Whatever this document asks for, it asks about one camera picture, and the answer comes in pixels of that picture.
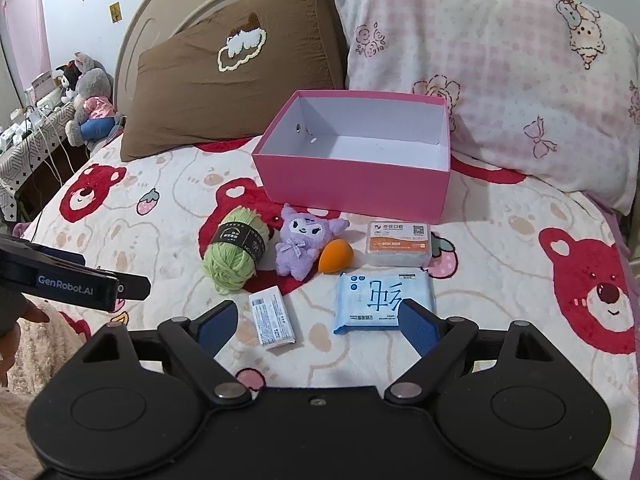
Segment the bear print blanket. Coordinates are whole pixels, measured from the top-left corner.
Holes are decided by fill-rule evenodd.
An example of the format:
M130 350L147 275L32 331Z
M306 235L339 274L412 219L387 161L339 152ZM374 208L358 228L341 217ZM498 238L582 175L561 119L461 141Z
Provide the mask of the bear print blanket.
M217 359L252 390L269 386L375 384L382 391L418 355L398 331L334 335L337 277L312 270L300 283L274 271L281 206L271 202L252 163L258 139L189 146L128 164L120 138L72 177L26 233L34 241L84 254L90 267L144 274L145 301L118 300L105 314L58 305L92 332L110 319L151 329L172 316L192 319L231 298L235 336ZM238 205L260 213L271 240L245 291L223 297L202 270L202 253L226 213ZM366 266L371 218L311 210L350 221L342 234ZM625 279L614 234L581 193L455 154L442 224L433 227L436 313L465 316L481 328L533 322L607 402L612 432L595 469L607 480L638 478L636 286ZM277 351L259 344L248 293L278 285L296 343ZM480 363L478 367L490 366Z

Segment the blue wet wipes package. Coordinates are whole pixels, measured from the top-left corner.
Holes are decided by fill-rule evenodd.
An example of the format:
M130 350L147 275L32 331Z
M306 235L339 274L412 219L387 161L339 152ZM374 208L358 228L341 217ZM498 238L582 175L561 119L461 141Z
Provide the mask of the blue wet wipes package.
M361 269L338 277L334 333L398 327L398 305L405 298L433 312L428 273L421 269Z

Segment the bear nose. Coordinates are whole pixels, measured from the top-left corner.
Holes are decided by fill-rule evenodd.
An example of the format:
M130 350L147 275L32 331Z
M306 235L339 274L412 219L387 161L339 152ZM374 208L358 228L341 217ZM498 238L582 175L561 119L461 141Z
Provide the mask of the bear nose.
M620 291L618 288L610 283L599 284L596 288L596 292L598 293L598 297L608 304L615 303L620 297Z

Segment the table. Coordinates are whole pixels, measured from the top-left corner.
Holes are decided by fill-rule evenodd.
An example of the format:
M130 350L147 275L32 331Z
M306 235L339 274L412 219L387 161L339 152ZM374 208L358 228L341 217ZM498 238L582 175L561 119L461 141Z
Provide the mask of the table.
M6 222L17 221L16 192L50 152L60 145L61 140L66 139L65 124L74 118L75 113L73 103L65 104L49 115L49 121L43 120L39 124L40 131L34 128L34 133L18 146L0 155L0 210Z

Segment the white and pink pillow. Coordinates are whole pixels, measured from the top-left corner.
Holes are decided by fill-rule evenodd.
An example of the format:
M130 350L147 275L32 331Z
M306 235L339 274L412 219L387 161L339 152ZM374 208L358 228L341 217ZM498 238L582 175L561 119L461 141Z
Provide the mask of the white and pink pillow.
M437 94L453 150L628 214L638 40L575 0L335 0L348 88Z

